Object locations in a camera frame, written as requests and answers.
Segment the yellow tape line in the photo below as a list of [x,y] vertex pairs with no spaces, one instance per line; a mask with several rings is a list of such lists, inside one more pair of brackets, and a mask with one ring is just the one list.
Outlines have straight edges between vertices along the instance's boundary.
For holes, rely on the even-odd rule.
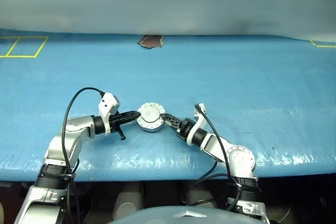
[[[5,55],[0,55],[0,58],[36,58],[39,53],[41,52],[42,48],[46,44],[48,40],[48,36],[9,36],[9,37],[0,37],[0,39],[16,39],[16,41],[12,44],[11,48],[8,50],[8,52]],[[44,39],[41,46],[37,49],[36,53],[34,55],[11,55],[11,52],[15,48],[16,44],[21,39]]]
[[336,45],[335,46],[332,46],[332,45],[318,45],[315,43],[314,40],[310,40],[310,42],[315,46],[315,47],[326,47],[326,48],[336,48]]

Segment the round metal disc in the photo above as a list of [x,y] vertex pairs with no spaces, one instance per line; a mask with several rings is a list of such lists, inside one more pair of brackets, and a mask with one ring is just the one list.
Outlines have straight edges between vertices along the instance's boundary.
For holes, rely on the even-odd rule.
[[164,120],[160,115],[165,113],[165,110],[160,104],[147,102],[141,105],[138,111],[141,116],[138,117],[137,122],[144,131],[155,132],[163,126]]

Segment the dark floor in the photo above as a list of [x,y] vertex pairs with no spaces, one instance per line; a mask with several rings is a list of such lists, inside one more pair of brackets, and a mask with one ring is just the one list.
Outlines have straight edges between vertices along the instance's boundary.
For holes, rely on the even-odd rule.
[[[262,200],[269,219],[281,224],[336,223],[336,174],[262,178],[259,180]],[[204,186],[215,198],[225,190],[225,180],[211,180]],[[103,224],[112,220],[112,210],[122,182],[78,183],[82,219],[86,224]],[[183,205],[180,181],[142,182],[144,208]],[[21,183],[0,187],[0,202],[5,211],[5,224],[13,223],[23,202],[26,189]]]

